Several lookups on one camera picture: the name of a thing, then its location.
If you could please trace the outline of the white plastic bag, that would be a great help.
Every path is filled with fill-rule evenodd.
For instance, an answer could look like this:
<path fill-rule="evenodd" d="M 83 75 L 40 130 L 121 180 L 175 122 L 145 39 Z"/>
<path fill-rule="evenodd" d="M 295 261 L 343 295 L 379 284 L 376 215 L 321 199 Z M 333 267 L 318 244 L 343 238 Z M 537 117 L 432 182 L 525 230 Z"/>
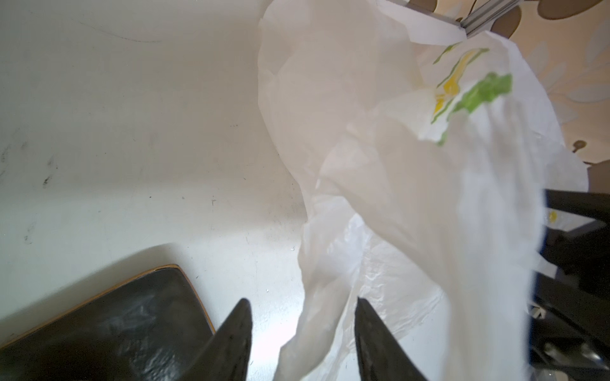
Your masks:
<path fill-rule="evenodd" d="M 336 375 L 368 298 L 394 331 L 451 306 L 445 380 L 525 380 L 547 188 L 583 191 L 512 41 L 408 21 L 388 1 L 274 1 L 258 104 L 300 186 L 305 292 L 278 380 Z"/>

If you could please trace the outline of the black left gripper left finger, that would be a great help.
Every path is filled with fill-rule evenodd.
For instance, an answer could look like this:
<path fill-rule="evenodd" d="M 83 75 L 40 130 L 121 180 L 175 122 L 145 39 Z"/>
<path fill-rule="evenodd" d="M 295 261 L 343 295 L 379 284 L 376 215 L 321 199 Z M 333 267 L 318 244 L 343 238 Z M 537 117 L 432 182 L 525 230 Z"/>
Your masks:
<path fill-rule="evenodd" d="M 180 380 L 246 380 L 252 330 L 251 304 L 242 298 Z"/>

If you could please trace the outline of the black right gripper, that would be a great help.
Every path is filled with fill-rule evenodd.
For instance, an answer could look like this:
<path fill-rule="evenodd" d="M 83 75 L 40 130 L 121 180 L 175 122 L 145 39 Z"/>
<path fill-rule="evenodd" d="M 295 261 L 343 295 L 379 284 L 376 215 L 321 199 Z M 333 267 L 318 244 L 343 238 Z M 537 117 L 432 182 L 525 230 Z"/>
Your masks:
<path fill-rule="evenodd" d="M 572 380 L 609 378 L 609 196 L 547 190 L 554 211 L 589 218 L 570 231 L 546 230 L 540 253 L 555 277 L 538 274 L 533 301 L 529 363 Z"/>

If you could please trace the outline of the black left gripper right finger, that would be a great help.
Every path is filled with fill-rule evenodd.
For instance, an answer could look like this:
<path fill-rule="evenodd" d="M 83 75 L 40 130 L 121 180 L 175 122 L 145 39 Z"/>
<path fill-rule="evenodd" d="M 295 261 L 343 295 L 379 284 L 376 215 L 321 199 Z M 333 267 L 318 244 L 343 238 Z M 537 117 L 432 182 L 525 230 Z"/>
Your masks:
<path fill-rule="evenodd" d="M 357 299 L 354 338 L 361 380 L 427 381 L 365 298 Z"/>

